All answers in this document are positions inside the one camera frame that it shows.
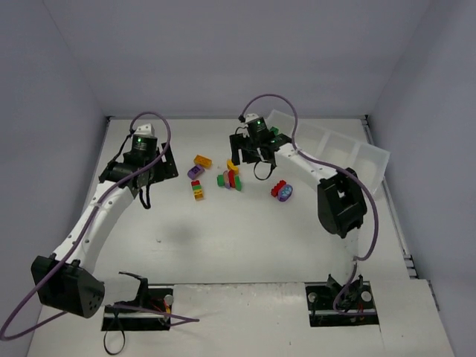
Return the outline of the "yellow half-round lego brick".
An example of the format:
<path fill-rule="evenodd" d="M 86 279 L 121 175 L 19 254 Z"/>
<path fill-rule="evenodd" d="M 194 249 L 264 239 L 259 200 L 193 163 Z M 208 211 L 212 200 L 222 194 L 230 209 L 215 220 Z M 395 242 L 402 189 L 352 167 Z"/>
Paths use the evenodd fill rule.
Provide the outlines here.
<path fill-rule="evenodd" d="M 231 159 L 227 160 L 227 168 L 230 171 L 233 171 L 235 175 L 239 174 L 239 168 L 236 166 Z"/>

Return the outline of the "purple square lego brick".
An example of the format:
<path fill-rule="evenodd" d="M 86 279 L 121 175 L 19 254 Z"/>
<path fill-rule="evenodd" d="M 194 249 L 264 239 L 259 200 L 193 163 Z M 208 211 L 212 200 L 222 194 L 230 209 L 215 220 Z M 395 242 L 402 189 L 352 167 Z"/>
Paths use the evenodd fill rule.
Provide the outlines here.
<path fill-rule="evenodd" d="M 202 167 L 201 165 L 195 165 L 189 171 L 187 172 L 187 176 L 190 180 L 196 180 L 198 177 L 200 177 L 201 174 L 205 171 L 205 168 Z"/>

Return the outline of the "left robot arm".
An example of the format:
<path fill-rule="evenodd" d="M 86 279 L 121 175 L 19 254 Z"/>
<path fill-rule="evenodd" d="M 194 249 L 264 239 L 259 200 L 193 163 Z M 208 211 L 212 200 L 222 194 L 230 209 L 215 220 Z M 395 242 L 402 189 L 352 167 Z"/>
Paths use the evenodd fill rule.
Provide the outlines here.
<path fill-rule="evenodd" d="M 178 176 L 168 143 L 133 135 L 123 161 L 110 161 L 94 195 L 65 240 L 47 257 L 38 256 L 31 273 L 39 301 L 83 318 L 105 304 L 106 283 L 94 276 L 100 251 L 122 213 L 143 199 L 152 185 Z"/>

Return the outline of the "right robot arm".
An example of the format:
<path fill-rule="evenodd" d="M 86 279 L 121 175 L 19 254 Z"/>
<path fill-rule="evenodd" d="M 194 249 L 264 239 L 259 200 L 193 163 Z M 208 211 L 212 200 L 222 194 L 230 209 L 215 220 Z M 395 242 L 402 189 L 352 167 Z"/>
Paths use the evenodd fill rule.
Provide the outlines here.
<path fill-rule="evenodd" d="M 271 170 L 280 168 L 296 175 L 315 191 L 318 221 L 335 238 L 329 277 L 343 286 L 356 264 L 359 230 L 367 213 L 364 194 L 354 181 L 356 173 L 346 175 L 316 164 L 314 157 L 305 159 L 288 135 L 273 132 L 258 115 L 240 116 L 239 121 L 245 131 L 230 136 L 233 164 L 266 163 Z"/>

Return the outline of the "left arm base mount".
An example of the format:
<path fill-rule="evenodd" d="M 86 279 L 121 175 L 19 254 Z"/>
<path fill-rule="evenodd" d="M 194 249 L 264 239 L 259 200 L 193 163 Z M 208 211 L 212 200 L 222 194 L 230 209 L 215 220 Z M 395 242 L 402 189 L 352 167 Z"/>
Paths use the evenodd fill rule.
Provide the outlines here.
<path fill-rule="evenodd" d="M 172 312 L 172 286 L 149 287 L 147 296 L 137 301 L 121 301 L 105 306 L 101 330 L 103 332 L 169 331 L 171 318 L 157 312 Z"/>

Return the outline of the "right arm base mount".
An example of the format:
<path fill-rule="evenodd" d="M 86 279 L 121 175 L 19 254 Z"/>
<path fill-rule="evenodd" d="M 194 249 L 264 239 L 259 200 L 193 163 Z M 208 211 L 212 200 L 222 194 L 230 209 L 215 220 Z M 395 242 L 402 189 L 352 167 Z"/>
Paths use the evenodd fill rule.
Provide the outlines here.
<path fill-rule="evenodd" d="M 379 325 L 379 316 L 369 282 L 354 281 L 343 293 L 334 309 L 334 300 L 341 291 L 339 284 L 305 285 L 305 296 L 311 327 L 357 327 Z"/>

